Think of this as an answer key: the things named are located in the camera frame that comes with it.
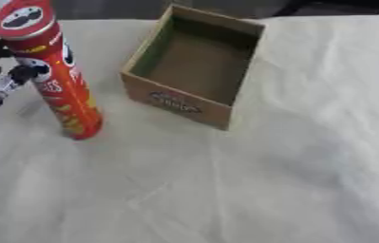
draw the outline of red can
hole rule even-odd
[[[33,80],[67,134],[94,136],[102,115],[59,27],[48,0],[12,0],[0,10],[0,37],[21,65],[37,70]]]

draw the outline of white fabric surface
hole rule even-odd
[[[379,242],[379,16],[261,22],[229,132],[127,99],[154,22],[63,22],[104,129],[63,138],[31,85],[9,98],[0,243]]]

